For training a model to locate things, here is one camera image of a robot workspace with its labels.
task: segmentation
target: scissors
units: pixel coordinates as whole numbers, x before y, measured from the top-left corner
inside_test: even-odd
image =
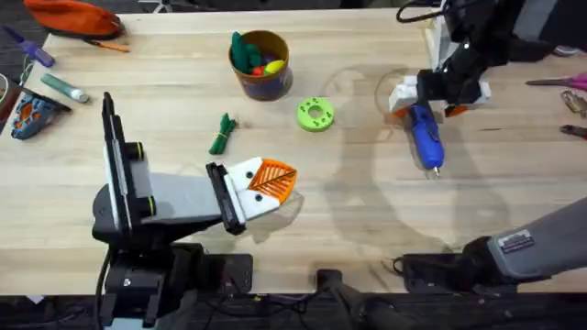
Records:
[[[530,86],[566,86],[587,92],[587,72],[579,73],[574,77],[561,79],[542,79],[526,82]]]

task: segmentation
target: glue stick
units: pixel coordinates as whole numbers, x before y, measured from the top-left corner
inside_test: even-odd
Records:
[[[49,87],[55,89],[61,94],[67,95],[71,97],[71,99],[79,102],[79,103],[86,103],[90,100],[90,97],[83,92],[83,90],[71,86],[70,84],[64,82],[63,80],[55,77],[50,73],[45,73],[40,80],[46,83]]]

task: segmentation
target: pencil cup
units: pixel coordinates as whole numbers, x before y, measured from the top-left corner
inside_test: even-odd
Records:
[[[259,101],[277,100],[286,95],[292,86],[293,76],[289,68],[289,50],[285,41],[275,33],[265,30],[247,32],[242,38],[246,44],[257,46],[262,55],[284,61],[284,65],[276,72],[265,75],[246,74],[235,68],[229,49],[228,58],[232,70],[237,75],[245,94]]]

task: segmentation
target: floor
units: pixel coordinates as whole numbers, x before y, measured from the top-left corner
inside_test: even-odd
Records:
[[[214,1],[215,10],[263,9],[332,9],[341,7],[341,0],[205,0]],[[343,0],[343,6],[392,6],[402,0]],[[115,13],[141,13],[136,0],[88,0]],[[202,7],[175,9],[201,10]],[[16,29],[26,39],[41,44],[46,32],[25,10],[22,0],[0,0],[0,22]],[[5,34],[0,33],[0,72],[18,80],[22,72],[23,53]],[[390,294],[386,299],[397,310],[413,317],[424,317],[431,322],[458,326],[458,329],[580,329],[587,324],[587,295],[583,294],[526,294],[488,299],[476,296],[453,297],[445,295]],[[247,296],[231,299],[223,304],[234,313],[258,313],[261,304]],[[0,298],[0,329],[90,329],[92,328],[92,297],[48,297],[34,304],[25,297]],[[312,301],[301,323],[298,315],[286,311],[271,318],[234,318],[219,313],[211,314],[204,303],[190,309],[190,324],[186,329],[205,330],[210,315],[214,316],[208,329],[346,329],[343,314],[328,296]]]

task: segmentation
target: blue object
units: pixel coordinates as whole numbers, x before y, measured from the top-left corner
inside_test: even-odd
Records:
[[[50,68],[55,65],[55,59],[53,59],[45,50],[41,49],[34,42],[25,40],[15,30],[10,27],[2,26],[4,31],[10,38],[12,38],[20,48],[28,54],[31,59],[37,60],[43,66]]]
[[[12,123],[12,138],[24,140],[35,136],[53,118],[57,105],[25,95],[16,109],[17,117]]]
[[[263,62],[264,62],[263,65],[267,65],[267,64],[269,64],[273,61],[276,61],[276,60],[277,60],[277,58],[275,56],[265,55],[265,56],[263,56]]]
[[[412,134],[422,166],[437,172],[444,163],[444,148],[432,110],[429,106],[414,104],[409,114],[412,117]]]

